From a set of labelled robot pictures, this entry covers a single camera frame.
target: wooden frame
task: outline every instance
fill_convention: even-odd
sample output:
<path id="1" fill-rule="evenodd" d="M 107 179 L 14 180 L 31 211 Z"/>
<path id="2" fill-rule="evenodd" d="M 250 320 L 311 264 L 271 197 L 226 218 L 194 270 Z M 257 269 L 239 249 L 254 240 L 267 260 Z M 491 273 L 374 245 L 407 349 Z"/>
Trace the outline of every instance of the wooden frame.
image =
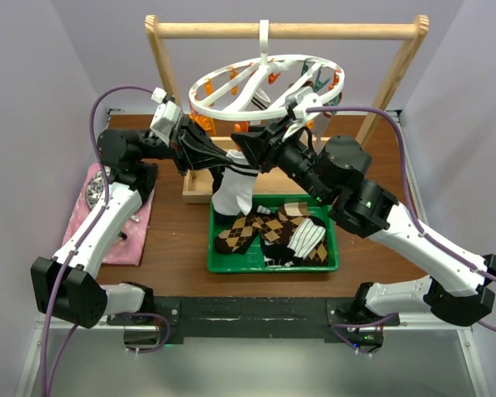
<path id="1" fill-rule="evenodd" d="M 270 23 L 269 39 L 402 41 L 373 101 L 373 106 L 385 110 L 424 41 L 428 26 L 428 17 L 424 15 L 418 15 L 410 24 Z M 174 95 L 177 104 L 181 106 L 182 97 L 164 39 L 257 39 L 259 23 L 163 23 L 159 22 L 155 15 L 148 15 L 145 18 L 145 33 L 164 89 L 168 94 Z M 356 136 L 362 146 L 367 144 L 379 121 L 380 117 L 375 114 L 370 113 L 365 117 Z M 184 200 L 192 203 L 209 202 L 207 191 L 191 194 L 190 201 L 187 200 L 185 188 L 192 182 L 188 179 L 196 178 L 197 175 L 191 172 L 186 176 Z M 206 199 L 193 201 L 199 194 L 204 194 Z"/>

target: wooden stand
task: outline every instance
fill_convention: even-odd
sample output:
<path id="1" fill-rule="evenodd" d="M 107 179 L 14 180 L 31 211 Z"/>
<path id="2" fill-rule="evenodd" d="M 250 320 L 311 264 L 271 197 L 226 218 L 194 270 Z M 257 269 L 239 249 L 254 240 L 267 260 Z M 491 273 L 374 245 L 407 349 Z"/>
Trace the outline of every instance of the wooden stand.
<path id="1" fill-rule="evenodd" d="M 428 17 L 424 15 L 417 16 L 411 24 L 270 23 L 269 38 L 403 41 L 373 101 L 373 106 L 385 110 L 424 41 L 428 33 L 428 25 Z M 257 39 L 259 23 L 162 23 L 158 22 L 155 15 L 148 15 L 145 18 L 145 32 L 164 89 L 168 94 L 174 95 L 177 104 L 181 106 L 179 88 L 164 39 Z M 379 116 L 375 114 L 370 113 L 366 116 L 356 136 L 356 140 L 362 146 L 366 145 L 373 135 L 379 120 Z M 291 193 L 288 190 L 289 184 L 290 188 L 292 185 L 296 186 L 296 192 L 292 193 L 302 193 L 302 190 L 281 171 L 273 170 L 258 178 L 255 192 L 257 194 Z M 189 173 L 184 181 L 183 196 L 186 203 L 208 203 L 211 197 L 209 172 Z"/>

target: wooden table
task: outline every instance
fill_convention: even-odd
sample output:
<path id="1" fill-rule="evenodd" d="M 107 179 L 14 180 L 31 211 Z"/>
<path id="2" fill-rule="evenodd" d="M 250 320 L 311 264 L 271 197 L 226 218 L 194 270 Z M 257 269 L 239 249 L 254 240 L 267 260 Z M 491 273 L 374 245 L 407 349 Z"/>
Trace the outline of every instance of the wooden table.
<path id="1" fill-rule="evenodd" d="M 115 115 L 112 128 L 146 129 L 151 115 Z M 361 116 L 334 117 L 327 136 L 355 136 Z M 217 134 L 227 136 L 231 124 L 217 122 Z M 398 146 L 389 124 L 382 121 L 366 150 L 373 156 L 367 174 L 403 200 Z M 340 269 L 325 274 L 216 275 L 207 270 L 209 205 L 182 201 L 183 177 L 170 160 L 157 161 L 150 228 L 140 266 L 103 265 L 100 284 L 135 281 L 171 296 L 353 296 L 362 282 L 394 283 L 422 277 L 424 273 L 399 254 L 338 227 Z"/>

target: wooden base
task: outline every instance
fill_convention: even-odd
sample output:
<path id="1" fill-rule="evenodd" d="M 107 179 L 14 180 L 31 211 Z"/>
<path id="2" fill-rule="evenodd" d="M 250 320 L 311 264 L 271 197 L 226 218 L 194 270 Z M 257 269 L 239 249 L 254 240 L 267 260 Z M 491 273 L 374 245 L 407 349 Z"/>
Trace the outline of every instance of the wooden base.
<path id="1" fill-rule="evenodd" d="M 229 136 L 214 136 L 212 140 L 225 151 L 235 149 L 235 144 Z M 305 194 L 305 191 L 282 170 L 274 168 L 268 174 L 257 177 L 254 194 Z M 196 171 L 194 176 L 187 174 L 184 178 L 182 197 L 185 203 L 209 203 L 212 199 L 212 176 L 209 171 Z"/>

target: pink cloth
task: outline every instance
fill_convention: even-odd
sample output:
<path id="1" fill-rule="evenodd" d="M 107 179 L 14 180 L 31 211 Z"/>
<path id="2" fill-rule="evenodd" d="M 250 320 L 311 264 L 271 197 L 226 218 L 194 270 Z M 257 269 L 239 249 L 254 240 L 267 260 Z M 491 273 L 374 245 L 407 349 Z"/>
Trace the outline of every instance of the pink cloth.
<path id="1" fill-rule="evenodd" d="M 75 203 L 74 211 L 68 223 L 68 228 L 63 238 L 63 245 L 77 232 L 79 226 L 84 222 L 84 219 L 90 214 L 90 208 L 86 203 L 86 198 L 84 197 L 84 192 L 91 178 L 99 171 L 99 164 L 94 163 L 88 168 L 88 173 L 86 175 L 86 181 L 81 188 L 81 193 L 77 198 Z M 136 265 L 140 264 L 141 253 L 143 252 L 143 247 L 145 245 L 145 235 L 147 234 L 147 228 L 150 219 L 150 209 L 152 207 L 152 199 L 155 195 L 153 190 L 147 201 L 138 212 L 135 214 L 140 221 L 136 222 L 129 219 L 123 226 L 123 232 L 127 235 L 126 240 L 119 240 L 114 242 L 112 246 L 108 249 L 107 255 L 103 259 L 103 263 L 109 265 Z"/>

